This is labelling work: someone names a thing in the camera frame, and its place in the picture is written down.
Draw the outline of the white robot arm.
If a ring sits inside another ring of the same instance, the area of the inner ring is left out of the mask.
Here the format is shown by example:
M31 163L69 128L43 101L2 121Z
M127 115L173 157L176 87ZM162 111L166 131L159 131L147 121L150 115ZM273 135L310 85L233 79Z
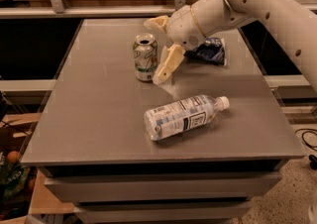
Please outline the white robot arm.
M317 15L294 0L198 0L171 16L146 20L149 29L166 33L172 46L162 50L154 84L162 84L205 40L257 20L317 90Z

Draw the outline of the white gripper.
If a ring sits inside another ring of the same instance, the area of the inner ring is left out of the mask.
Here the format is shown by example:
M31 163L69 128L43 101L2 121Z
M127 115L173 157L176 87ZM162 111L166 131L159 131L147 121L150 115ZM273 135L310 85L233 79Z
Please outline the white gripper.
M153 76L153 83L160 85L166 82L184 60L185 50L193 51L205 41L194 19L191 7L186 5L170 17L158 16L147 19L144 26L153 31L167 34L174 43L170 48L163 47L160 62Z

